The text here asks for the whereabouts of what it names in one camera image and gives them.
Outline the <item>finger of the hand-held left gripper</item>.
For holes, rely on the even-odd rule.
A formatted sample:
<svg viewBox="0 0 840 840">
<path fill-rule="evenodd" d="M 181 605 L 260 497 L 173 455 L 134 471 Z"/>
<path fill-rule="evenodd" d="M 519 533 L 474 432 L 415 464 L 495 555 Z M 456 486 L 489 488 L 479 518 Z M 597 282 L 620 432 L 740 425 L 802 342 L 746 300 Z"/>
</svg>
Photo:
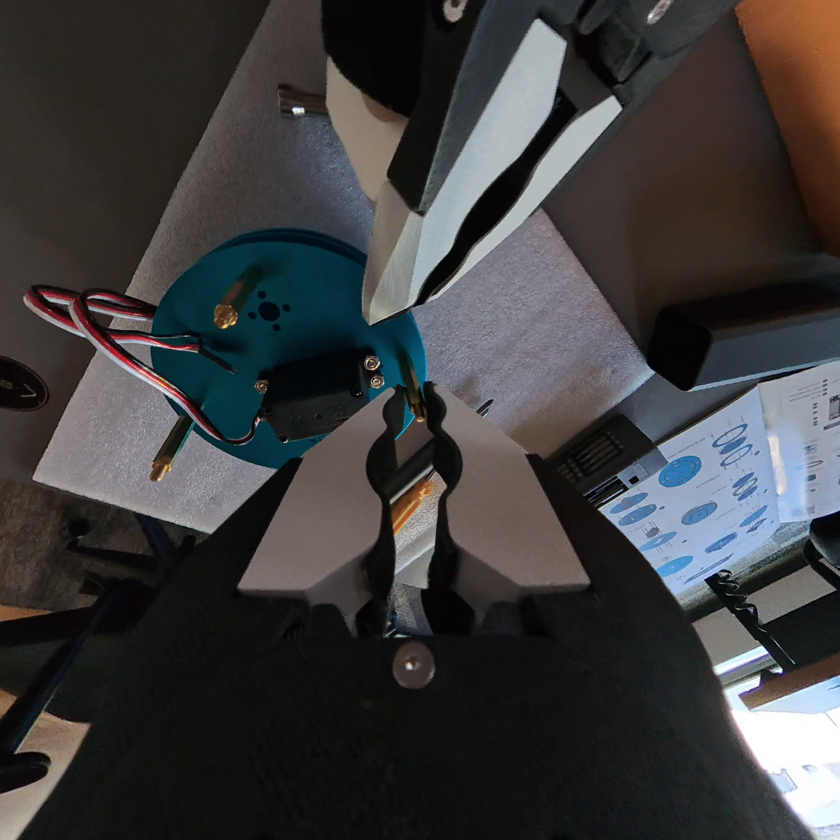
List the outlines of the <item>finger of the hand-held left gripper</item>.
<svg viewBox="0 0 840 840">
<path fill-rule="evenodd" d="M 548 117 L 512 162 L 480 195 L 458 229 L 455 242 L 425 279 L 417 306 L 441 295 L 456 280 L 478 246 L 488 245 L 500 228 L 505 238 L 518 225 L 512 216 L 530 215 L 534 207 L 571 171 L 622 110 L 608 95 L 579 110 L 559 88 Z"/>
<path fill-rule="evenodd" d="M 538 18 L 427 28 L 416 105 L 376 200 L 362 312 L 417 304 L 467 213 L 548 117 L 566 41 Z"/>
</svg>

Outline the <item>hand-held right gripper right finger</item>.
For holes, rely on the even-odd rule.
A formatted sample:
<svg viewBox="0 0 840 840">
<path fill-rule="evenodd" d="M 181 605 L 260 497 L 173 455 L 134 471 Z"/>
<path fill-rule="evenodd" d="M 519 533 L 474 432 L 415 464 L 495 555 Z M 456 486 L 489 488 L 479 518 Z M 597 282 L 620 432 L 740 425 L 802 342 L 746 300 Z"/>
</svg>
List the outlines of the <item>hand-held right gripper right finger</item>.
<svg viewBox="0 0 840 840">
<path fill-rule="evenodd" d="M 496 604 L 586 591 L 590 577 L 526 450 L 442 385 L 423 387 L 445 489 L 423 610 L 435 635 L 469 635 Z"/>
</svg>

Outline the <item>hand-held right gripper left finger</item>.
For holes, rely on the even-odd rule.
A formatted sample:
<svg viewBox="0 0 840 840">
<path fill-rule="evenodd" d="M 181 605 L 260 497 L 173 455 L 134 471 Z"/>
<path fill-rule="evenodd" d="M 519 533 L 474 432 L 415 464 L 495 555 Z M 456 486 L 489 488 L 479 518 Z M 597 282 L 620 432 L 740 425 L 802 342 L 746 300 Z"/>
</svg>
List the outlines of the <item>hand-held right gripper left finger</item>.
<svg viewBox="0 0 840 840">
<path fill-rule="evenodd" d="M 241 594 L 333 605 L 352 632 L 384 635 L 396 564 L 385 484 L 404 414 L 405 389 L 386 388 L 303 456 Z"/>
</svg>

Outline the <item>brass standoff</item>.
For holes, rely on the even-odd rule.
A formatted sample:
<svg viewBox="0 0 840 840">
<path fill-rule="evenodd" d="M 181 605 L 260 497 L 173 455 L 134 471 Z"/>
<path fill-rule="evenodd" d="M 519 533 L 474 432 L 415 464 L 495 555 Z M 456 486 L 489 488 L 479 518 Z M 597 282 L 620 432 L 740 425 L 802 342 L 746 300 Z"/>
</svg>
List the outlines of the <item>brass standoff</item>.
<svg viewBox="0 0 840 840">
<path fill-rule="evenodd" d="M 213 324 L 217 329 L 230 329 L 235 326 L 240 313 L 260 283 L 263 273 L 258 265 L 248 266 L 241 272 L 215 307 Z"/>
<path fill-rule="evenodd" d="M 401 351 L 399 353 L 398 361 L 403 379 L 407 406 L 415 420 L 419 424 L 424 424 L 427 420 L 427 413 L 423 388 L 414 368 L 412 358 L 407 352 Z"/>
<path fill-rule="evenodd" d="M 175 459 L 182 450 L 193 427 L 194 421 L 189 415 L 183 414 L 178 417 L 152 460 L 150 481 L 160 482 L 172 470 Z"/>
</svg>

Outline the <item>blue round base plate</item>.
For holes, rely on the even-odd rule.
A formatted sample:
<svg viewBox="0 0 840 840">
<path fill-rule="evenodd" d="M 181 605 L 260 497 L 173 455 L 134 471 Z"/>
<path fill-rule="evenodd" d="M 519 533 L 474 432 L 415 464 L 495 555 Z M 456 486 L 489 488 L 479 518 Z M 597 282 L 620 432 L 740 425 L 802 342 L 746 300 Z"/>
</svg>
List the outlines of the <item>blue round base plate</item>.
<svg viewBox="0 0 840 840">
<path fill-rule="evenodd" d="M 152 349 L 158 374 L 190 396 L 224 438 L 243 437 L 263 399 L 258 378 L 278 364 L 349 349 L 379 357 L 385 383 L 403 385 L 401 351 L 427 378 L 424 340 L 411 313 L 370 325 L 361 311 L 366 255 L 326 234 L 269 228 L 228 240 L 183 272 L 165 292 L 152 326 L 156 336 L 196 333 L 204 346 L 234 369 L 197 353 Z M 263 276 L 230 329 L 214 326 L 214 310 L 242 271 L 258 265 Z M 195 426 L 211 446 L 244 462 L 278 469 L 303 456 L 325 436 L 282 444 L 266 422 L 241 445 L 215 439 Z"/>
</svg>

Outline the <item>black precision screwdriver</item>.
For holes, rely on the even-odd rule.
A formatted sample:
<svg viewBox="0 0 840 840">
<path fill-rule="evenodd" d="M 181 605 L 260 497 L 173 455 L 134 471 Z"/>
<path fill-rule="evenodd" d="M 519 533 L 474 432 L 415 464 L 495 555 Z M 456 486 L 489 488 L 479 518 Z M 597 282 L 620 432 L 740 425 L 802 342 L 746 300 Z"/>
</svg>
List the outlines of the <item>black precision screwdriver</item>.
<svg viewBox="0 0 840 840">
<path fill-rule="evenodd" d="M 444 387 L 434 388 L 434 404 L 439 421 L 437 426 L 428 428 L 429 423 L 419 423 L 412 416 L 406 431 L 397 439 L 395 452 L 397 466 L 385 481 L 384 488 L 389 503 L 393 504 L 419 480 L 436 470 L 436 451 L 447 469 L 457 466 L 464 469 L 472 456 L 472 450 L 480 442 L 479 424 L 483 423 L 481 414 L 463 403 Z"/>
</svg>

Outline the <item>black screwdriver bit tray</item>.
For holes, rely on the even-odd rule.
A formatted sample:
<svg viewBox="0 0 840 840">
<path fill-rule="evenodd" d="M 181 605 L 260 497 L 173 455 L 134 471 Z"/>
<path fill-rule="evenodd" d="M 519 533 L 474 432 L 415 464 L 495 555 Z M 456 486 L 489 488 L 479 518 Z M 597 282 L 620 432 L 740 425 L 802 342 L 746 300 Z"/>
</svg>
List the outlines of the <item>black screwdriver bit tray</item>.
<svg viewBox="0 0 840 840">
<path fill-rule="evenodd" d="M 604 421 L 549 458 L 552 469 L 596 508 L 656 476 L 667 463 L 654 441 L 624 415 Z"/>
</svg>

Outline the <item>black servo motor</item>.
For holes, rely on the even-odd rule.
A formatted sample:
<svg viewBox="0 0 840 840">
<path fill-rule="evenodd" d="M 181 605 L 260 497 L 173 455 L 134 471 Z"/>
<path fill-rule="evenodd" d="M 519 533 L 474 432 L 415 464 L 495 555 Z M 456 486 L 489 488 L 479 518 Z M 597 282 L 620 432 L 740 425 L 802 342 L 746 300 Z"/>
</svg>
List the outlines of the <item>black servo motor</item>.
<svg viewBox="0 0 840 840">
<path fill-rule="evenodd" d="M 349 349 L 278 364 L 258 378 L 261 422 L 282 444 L 331 434 L 366 407 L 385 383 L 369 349 Z"/>
</svg>

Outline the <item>white foam sheet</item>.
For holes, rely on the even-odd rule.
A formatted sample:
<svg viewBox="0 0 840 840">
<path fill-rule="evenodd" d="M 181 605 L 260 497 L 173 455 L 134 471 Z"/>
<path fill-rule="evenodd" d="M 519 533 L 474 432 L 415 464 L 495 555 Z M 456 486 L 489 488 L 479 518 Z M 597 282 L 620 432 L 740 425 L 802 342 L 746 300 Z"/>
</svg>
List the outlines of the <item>white foam sheet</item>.
<svg viewBox="0 0 840 840">
<path fill-rule="evenodd" d="M 323 119 L 279 116 L 277 85 L 323 89 L 319 2 L 269 2 L 164 210 L 128 292 L 158 302 L 213 247 L 258 228 L 300 227 L 365 248 L 371 207 Z M 551 455 L 650 376 L 641 353 L 546 213 L 522 223 L 440 299 L 415 310 L 430 379 L 528 452 Z M 275 470 L 192 435 L 149 481 L 174 423 L 160 395 L 100 353 L 58 422 L 34 480 L 212 532 Z"/>
</svg>

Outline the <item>small metal bolt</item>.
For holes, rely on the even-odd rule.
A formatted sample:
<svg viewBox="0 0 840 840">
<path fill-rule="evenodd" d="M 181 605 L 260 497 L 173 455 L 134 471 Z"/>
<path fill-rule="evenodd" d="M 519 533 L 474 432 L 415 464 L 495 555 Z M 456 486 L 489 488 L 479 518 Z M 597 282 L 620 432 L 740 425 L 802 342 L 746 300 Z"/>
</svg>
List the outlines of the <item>small metal bolt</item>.
<svg viewBox="0 0 840 840">
<path fill-rule="evenodd" d="M 292 85 L 281 83 L 277 86 L 277 99 L 280 116 L 283 119 L 329 116 L 326 98 L 322 94 L 303 91 Z"/>
</svg>

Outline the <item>printed instruction manual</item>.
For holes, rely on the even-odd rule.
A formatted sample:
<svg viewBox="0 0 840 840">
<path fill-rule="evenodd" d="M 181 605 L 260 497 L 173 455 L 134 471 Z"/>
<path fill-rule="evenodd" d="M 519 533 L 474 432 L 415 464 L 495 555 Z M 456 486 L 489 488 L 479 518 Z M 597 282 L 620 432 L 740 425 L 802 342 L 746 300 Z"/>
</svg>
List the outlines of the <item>printed instruction manual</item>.
<svg viewBox="0 0 840 840">
<path fill-rule="evenodd" d="M 839 362 L 753 387 L 658 447 L 665 465 L 601 507 L 673 595 L 839 509 Z"/>
</svg>

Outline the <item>black office chair base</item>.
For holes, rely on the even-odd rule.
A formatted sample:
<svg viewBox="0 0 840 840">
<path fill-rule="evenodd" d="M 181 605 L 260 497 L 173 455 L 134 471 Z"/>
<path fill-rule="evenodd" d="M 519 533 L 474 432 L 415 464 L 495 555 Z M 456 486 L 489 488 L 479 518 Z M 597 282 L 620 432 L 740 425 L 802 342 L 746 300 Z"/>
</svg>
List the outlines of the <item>black office chair base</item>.
<svg viewBox="0 0 840 840">
<path fill-rule="evenodd" d="M 47 776 L 54 760 L 43 749 L 23 749 L 47 712 L 71 722 L 94 720 L 126 636 L 200 540 L 189 532 L 175 542 L 161 521 L 139 513 L 135 518 L 151 554 L 81 545 L 89 522 L 70 524 L 67 551 L 104 567 L 100 574 L 87 571 L 80 584 L 79 593 L 92 596 L 92 604 L 2 621 L 1 687 L 14 696 L 2 712 L 4 794 Z"/>
</svg>

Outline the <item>orange cardboard box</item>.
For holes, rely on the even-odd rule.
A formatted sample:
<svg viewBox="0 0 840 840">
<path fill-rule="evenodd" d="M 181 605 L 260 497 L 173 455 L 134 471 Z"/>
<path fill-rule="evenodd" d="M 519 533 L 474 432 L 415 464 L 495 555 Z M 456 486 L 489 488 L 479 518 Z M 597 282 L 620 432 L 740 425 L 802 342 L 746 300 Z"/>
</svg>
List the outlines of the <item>orange cardboard box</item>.
<svg viewBox="0 0 840 840">
<path fill-rule="evenodd" d="M 839 255 L 839 2 L 744 1 L 739 26 L 826 252 Z"/>
</svg>

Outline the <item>dark grey case sleeve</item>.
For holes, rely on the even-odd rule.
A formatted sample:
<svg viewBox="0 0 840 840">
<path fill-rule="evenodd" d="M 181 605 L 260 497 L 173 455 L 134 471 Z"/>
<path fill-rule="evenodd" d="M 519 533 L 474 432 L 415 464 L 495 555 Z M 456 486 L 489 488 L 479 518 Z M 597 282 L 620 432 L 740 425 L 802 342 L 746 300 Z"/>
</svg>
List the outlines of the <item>dark grey case sleeve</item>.
<svg viewBox="0 0 840 840">
<path fill-rule="evenodd" d="M 676 303 L 654 321 L 646 363 L 683 392 L 805 370 L 839 358 L 839 261 L 792 278 Z"/>
</svg>

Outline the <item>black badge reel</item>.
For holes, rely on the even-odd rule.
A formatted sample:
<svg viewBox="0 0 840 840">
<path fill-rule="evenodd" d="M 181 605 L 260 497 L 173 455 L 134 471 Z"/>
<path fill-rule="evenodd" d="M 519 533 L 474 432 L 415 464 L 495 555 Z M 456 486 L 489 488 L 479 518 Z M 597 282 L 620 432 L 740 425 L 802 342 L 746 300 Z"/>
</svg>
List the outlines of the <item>black badge reel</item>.
<svg viewBox="0 0 840 840">
<path fill-rule="evenodd" d="M 43 378 L 25 364 L 1 356 L 1 408 L 26 413 L 38 411 L 49 401 Z"/>
</svg>

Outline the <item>orange handled screwdriver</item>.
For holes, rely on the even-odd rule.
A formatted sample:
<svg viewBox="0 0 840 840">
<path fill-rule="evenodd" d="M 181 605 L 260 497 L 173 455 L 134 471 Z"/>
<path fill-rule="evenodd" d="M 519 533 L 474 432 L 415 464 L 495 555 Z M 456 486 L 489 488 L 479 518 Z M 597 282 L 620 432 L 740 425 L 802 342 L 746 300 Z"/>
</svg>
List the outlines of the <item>orange handled screwdriver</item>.
<svg viewBox="0 0 840 840">
<path fill-rule="evenodd" d="M 431 496 L 434 490 L 434 482 L 431 478 L 418 479 L 408 487 L 391 504 L 392 530 L 396 535 L 401 531 L 418 509 L 423 505 L 424 500 Z"/>
</svg>

